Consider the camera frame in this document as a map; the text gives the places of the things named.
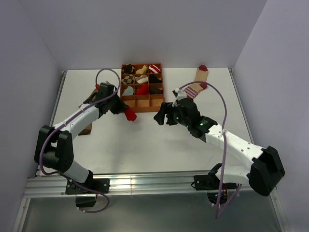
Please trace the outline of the red sock with white pattern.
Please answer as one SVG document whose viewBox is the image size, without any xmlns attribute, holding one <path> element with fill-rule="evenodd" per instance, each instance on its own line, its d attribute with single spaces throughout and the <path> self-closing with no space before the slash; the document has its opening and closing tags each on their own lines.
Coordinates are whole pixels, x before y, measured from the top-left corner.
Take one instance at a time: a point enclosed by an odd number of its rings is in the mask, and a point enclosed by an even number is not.
<svg viewBox="0 0 309 232">
<path fill-rule="evenodd" d="M 125 109 L 124 114 L 125 114 L 126 119 L 128 121 L 135 121 L 136 118 L 137 118 L 137 115 L 135 114 L 135 112 L 131 108 Z"/>
</svg>

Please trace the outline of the beige maroon striped sock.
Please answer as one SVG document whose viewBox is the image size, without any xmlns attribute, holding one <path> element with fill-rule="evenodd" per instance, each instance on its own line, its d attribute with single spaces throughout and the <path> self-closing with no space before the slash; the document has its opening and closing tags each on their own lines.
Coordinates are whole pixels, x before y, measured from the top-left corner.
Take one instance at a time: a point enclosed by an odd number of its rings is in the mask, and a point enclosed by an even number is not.
<svg viewBox="0 0 309 232">
<path fill-rule="evenodd" d="M 194 82 L 185 88 L 187 97 L 194 99 L 200 92 L 207 88 L 208 68 L 206 65 L 200 65 L 197 68 Z"/>
</svg>

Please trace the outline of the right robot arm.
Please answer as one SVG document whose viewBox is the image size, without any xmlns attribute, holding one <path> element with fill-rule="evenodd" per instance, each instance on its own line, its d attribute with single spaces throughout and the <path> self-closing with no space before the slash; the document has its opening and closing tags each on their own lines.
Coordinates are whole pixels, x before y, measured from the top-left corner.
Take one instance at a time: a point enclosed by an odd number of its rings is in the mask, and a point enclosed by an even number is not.
<svg viewBox="0 0 309 232">
<path fill-rule="evenodd" d="M 204 180 L 196 180 L 198 190 L 235 189 L 238 184 L 243 184 L 262 196 L 268 196 L 285 176 L 275 148 L 252 144 L 225 131 L 215 120 L 202 116 L 190 98 L 162 103 L 154 120 L 159 125 L 183 125 L 193 137 L 222 149 L 241 162 L 241 166 L 216 164 Z"/>
</svg>

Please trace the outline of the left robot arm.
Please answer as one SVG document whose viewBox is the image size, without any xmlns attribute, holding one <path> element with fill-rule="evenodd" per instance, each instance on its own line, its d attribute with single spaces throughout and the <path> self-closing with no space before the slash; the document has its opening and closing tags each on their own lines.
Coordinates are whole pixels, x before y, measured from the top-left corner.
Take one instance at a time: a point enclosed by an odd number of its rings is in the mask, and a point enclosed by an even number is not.
<svg viewBox="0 0 309 232">
<path fill-rule="evenodd" d="M 115 86 L 110 83 L 96 85 L 96 91 L 79 109 L 54 126 L 43 126 L 38 135 L 35 162 L 40 168 L 54 169 L 56 174 L 65 176 L 77 184 L 83 193 L 98 190 L 93 173 L 74 160 L 73 140 L 87 126 L 101 116 L 111 112 L 114 115 L 124 113 L 128 121 L 137 116 L 117 95 Z"/>
</svg>

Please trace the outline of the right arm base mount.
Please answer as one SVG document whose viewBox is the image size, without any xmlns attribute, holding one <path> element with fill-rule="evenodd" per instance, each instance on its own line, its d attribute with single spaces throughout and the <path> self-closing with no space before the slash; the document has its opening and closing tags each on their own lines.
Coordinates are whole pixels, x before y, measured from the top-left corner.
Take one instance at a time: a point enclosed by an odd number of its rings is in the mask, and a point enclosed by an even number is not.
<svg viewBox="0 0 309 232">
<path fill-rule="evenodd" d="M 195 175 L 191 187 L 200 190 L 218 190 L 220 179 L 215 175 Z"/>
</svg>

